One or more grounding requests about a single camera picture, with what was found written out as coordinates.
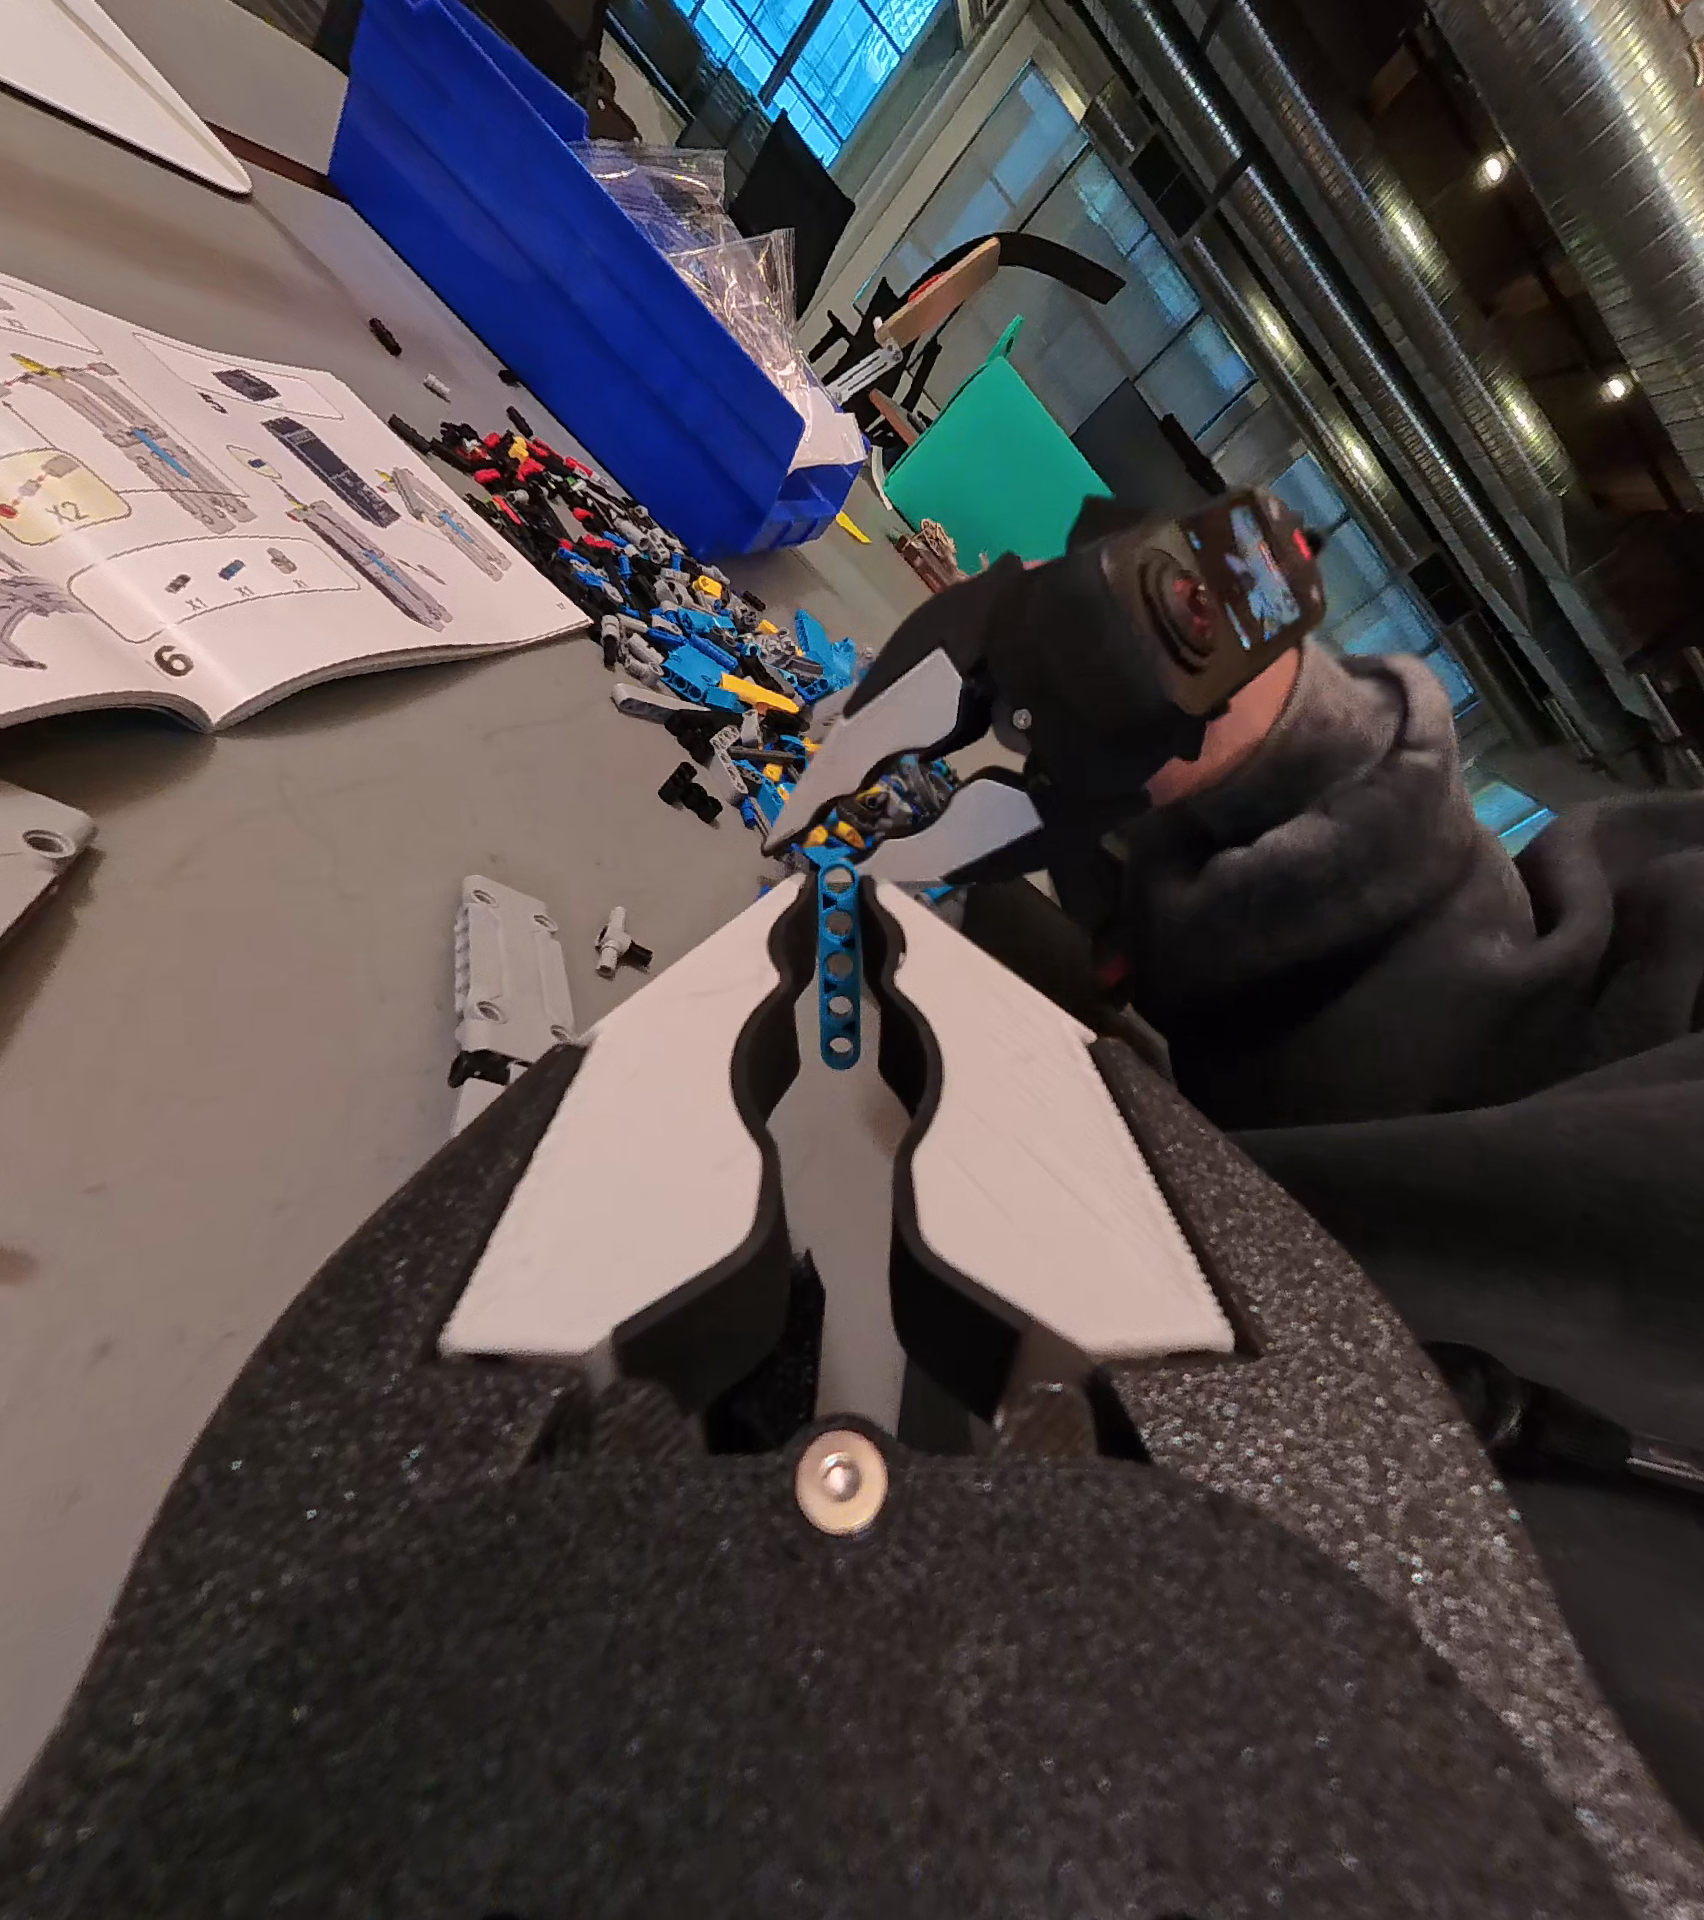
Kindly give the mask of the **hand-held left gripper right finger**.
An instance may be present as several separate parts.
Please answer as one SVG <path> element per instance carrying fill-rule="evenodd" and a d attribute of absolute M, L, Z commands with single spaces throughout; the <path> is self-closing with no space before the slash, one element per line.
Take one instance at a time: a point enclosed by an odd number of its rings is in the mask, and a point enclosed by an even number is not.
<path fill-rule="evenodd" d="M 906 1114 L 888 1286 L 911 1364 L 996 1420 L 1033 1382 L 1233 1356 L 1095 1029 L 894 882 L 866 885 L 866 973 Z"/>

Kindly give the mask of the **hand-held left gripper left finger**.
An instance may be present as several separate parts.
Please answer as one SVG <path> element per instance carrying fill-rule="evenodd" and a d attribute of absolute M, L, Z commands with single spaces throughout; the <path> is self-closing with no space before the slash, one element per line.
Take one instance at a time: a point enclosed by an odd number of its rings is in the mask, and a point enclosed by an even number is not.
<path fill-rule="evenodd" d="M 703 1416 L 777 1347 L 812 885 L 791 876 L 544 1059 L 550 1120 L 439 1331 L 449 1359 L 646 1379 Z"/>

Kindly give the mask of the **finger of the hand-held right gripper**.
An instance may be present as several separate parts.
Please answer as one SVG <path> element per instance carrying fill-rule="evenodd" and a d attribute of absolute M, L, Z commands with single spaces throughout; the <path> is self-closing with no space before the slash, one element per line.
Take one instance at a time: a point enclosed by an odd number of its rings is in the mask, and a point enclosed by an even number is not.
<path fill-rule="evenodd" d="M 763 834 L 769 855 L 802 842 L 899 758 L 947 756 L 965 744 L 969 690 L 954 659 L 918 659 L 888 686 L 860 684 L 858 694 L 864 703 L 840 714 L 780 809 L 769 815 Z"/>
<path fill-rule="evenodd" d="M 945 811 L 872 851 L 875 879 L 894 885 L 970 885 L 1047 864 L 1047 822 L 1018 780 L 965 780 Z"/>

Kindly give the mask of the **blue brick beam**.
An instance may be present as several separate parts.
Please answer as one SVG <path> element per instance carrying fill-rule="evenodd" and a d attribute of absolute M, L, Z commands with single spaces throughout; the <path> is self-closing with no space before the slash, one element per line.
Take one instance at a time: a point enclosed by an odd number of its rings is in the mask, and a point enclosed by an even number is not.
<path fill-rule="evenodd" d="M 816 1020 L 818 1056 L 836 1071 L 862 1054 L 862 892 L 853 857 L 827 846 L 807 847 L 816 876 Z"/>

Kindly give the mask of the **pile of small brick parts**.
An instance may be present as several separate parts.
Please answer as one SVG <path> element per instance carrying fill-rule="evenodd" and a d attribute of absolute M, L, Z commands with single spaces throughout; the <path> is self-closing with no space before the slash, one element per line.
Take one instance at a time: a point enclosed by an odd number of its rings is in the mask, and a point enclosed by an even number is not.
<path fill-rule="evenodd" d="M 853 691 L 872 656 L 808 610 L 774 617 L 516 406 L 492 432 L 453 417 L 427 432 L 401 413 L 387 424 L 459 475 L 480 519 L 589 617 L 615 706 L 662 728 L 674 765 L 693 761 L 764 835 L 816 754 L 820 707 Z"/>

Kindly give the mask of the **grey brick frame piece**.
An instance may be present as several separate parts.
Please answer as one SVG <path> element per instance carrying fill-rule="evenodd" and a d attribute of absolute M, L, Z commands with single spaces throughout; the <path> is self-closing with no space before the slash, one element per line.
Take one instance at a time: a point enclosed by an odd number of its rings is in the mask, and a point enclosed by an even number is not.
<path fill-rule="evenodd" d="M 455 1033 L 482 1067 L 530 1067 L 572 1044 L 575 997 L 546 901 L 504 882 L 463 879 L 453 942 Z"/>

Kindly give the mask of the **person's right forearm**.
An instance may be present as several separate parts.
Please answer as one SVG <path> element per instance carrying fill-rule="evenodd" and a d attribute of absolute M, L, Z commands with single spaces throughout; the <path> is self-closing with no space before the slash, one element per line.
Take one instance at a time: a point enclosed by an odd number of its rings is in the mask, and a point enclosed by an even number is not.
<path fill-rule="evenodd" d="M 1112 933 L 1226 1131 L 1704 1077 L 1704 789 L 1474 814 L 1441 686 L 1305 652 L 1262 744 L 1121 837 Z"/>

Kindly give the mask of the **grey desk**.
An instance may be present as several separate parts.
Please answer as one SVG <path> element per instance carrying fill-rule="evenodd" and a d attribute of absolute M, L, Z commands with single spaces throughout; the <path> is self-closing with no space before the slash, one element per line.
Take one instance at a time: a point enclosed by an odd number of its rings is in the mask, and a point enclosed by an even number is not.
<path fill-rule="evenodd" d="M 380 417 L 575 435 L 321 192 L 345 80 L 235 3 L 110 3 L 218 132 L 293 164 L 232 201 L 0 93 L 0 269 L 194 344 L 335 371 Z M 0 732 L 93 855 L 0 948 L 0 1810 L 202 1423 L 325 1257 L 449 1137 L 466 873 L 578 948 L 625 904 L 668 963 L 754 893 L 742 828 L 598 652 L 325 684 L 220 736 L 146 709 Z"/>

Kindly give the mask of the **person's right hand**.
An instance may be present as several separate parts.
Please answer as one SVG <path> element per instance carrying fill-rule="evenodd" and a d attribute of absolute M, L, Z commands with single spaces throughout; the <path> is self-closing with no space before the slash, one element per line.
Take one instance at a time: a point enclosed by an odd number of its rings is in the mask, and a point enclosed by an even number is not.
<path fill-rule="evenodd" d="M 1152 806 L 1189 802 L 1234 775 L 1258 756 L 1291 706 L 1305 663 L 1300 648 L 1242 686 L 1205 728 L 1196 758 L 1171 758 L 1149 781 Z"/>

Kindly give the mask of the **teal plastic bin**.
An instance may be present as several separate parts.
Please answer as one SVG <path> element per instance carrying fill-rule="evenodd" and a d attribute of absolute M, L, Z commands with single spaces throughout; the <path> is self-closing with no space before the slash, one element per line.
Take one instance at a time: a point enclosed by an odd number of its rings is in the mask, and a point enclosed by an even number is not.
<path fill-rule="evenodd" d="M 1084 502 L 1111 490 L 1018 371 L 1016 315 L 991 354 L 890 463 L 883 492 L 912 532 L 937 521 L 956 564 L 981 570 L 1004 558 L 1062 558 Z"/>

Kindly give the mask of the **small clear plastic bag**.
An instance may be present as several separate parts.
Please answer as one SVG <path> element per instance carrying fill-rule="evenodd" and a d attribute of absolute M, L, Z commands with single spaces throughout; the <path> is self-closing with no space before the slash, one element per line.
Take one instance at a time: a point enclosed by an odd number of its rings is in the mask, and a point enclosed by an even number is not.
<path fill-rule="evenodd" d="M 793 228 L 746 236 L 718 149 L 585 140 L 575 153 L 805 422 L 795 467 L 862 466 L 866 435 L 815 371 L 796 330 Z"/>

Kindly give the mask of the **blue plastic bin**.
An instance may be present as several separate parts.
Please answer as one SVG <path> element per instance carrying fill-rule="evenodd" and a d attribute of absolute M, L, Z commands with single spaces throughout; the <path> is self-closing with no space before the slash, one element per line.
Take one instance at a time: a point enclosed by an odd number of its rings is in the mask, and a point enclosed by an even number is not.
<path fill-rule="evenodd" d="M 330 180 L 698 558 L 833 528 L 864 438 L 811 425 L 595 180 L 586 110 L 465 3 L 360 6 Z"/>

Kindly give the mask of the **blue-lit paned window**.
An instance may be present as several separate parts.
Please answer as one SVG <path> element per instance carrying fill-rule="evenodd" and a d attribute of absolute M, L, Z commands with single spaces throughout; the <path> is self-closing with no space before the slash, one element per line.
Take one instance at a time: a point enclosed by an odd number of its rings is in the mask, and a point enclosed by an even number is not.
<path fill-rule="evenodd" d="M 909 57 L 956 28 L 950 2 L 674 2 L 701 47 L 834 168 Z"/>

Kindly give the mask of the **open instruction booklet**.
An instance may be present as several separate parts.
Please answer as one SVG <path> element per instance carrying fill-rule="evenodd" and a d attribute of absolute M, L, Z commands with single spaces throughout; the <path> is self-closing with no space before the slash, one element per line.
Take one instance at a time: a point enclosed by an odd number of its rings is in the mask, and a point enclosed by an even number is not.
<path fill-rule="evenodd" d="M 0 729 L 569 638 L 586 613 L 332 373 L 0 271 Z"/>

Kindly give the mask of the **silver ventilation duct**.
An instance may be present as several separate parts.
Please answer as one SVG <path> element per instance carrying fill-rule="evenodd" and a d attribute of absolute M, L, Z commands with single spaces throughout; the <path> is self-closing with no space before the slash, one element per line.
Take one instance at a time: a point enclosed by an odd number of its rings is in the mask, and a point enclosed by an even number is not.
<path fill-rule="evenodd" d="M 1491 703 L 1704 784 L 1704 3 L 1082 13 L 1107 140 Z"/>

